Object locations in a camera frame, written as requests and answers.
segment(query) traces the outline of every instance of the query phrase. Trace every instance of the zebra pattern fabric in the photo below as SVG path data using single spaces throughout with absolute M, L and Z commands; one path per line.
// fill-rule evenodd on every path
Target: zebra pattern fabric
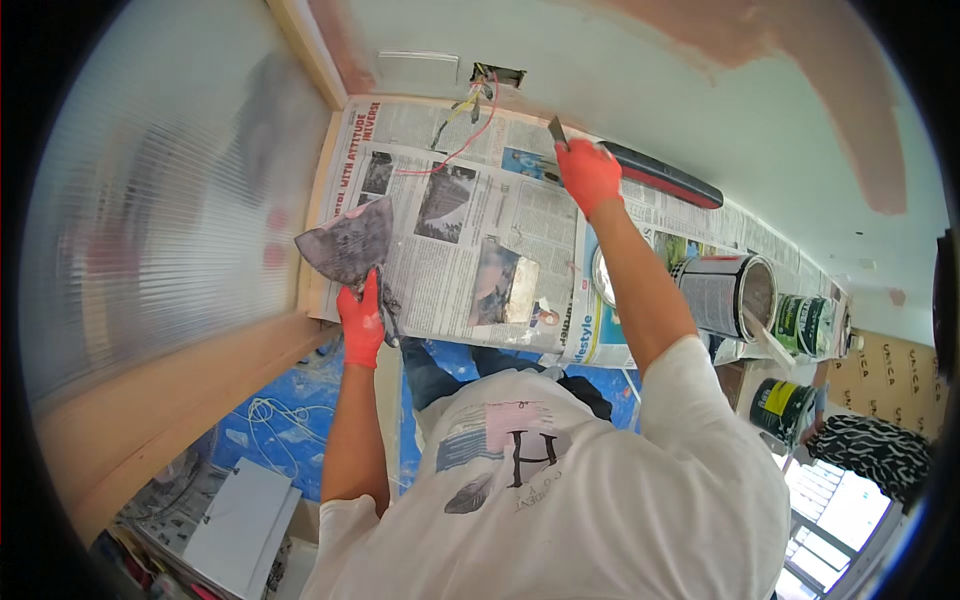
M 919 497 L 933 460 L 919 433 L 858 415 L 830 417 L 806 448 L 813 458 L 870 479 L 905 511 Z

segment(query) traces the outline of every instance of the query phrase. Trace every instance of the ribbed glass panel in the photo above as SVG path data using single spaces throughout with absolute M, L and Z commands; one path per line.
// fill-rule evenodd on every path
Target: ribbed glass panel
M 290 309 L 329 119 L 263 2 L 130 2 L 36 176 L 19 306 L 34 406 Z

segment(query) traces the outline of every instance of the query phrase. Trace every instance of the cardboard box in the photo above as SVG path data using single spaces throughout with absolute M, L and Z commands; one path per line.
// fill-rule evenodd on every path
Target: cardboard box
M 829 361 L 828 400 L 937 439 L 948 390 L 936 377 L 934 349 L 870 331 L 854 333 L 863 337 L 863 349 Z

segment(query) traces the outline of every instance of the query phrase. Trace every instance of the paint can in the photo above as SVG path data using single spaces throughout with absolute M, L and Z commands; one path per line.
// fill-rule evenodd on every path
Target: paint can
M 750 422 L 793 451 L 813 410 L 817 389 L 772 377 L 764 379 L 750 405 Z
M 684 293 L 698 329 L 752 342 L 744 308 L 767 329 L 773 325 L 777 279 L 762 256 L 690 256 L 674 265 L 670 275 Z
M 824 356 L 833 340 L 833 302 L 781 294 L 774 336 L 791 352 Z

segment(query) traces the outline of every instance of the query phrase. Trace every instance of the orange work glove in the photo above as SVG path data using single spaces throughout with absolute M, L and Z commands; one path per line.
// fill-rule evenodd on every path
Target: orange work glove
M 383 322 L 377 303 L 379 289 L 376 269 L 367 273 L 363 299 L 358 300 L 347 286 L 337 296 L 337 312 L 344 326 L 344 364 L 353 363 L 376 369 L 376 352 L 383 342 Z
M 571 139 L 569 150 L 561 142 L 557 142 L 555 148 L 564 187 L 588 220 L 600 203 L 614 198 L 623 202 L 620 196 L 623 171 L 607 149 L 597 148 L 585 139 Z

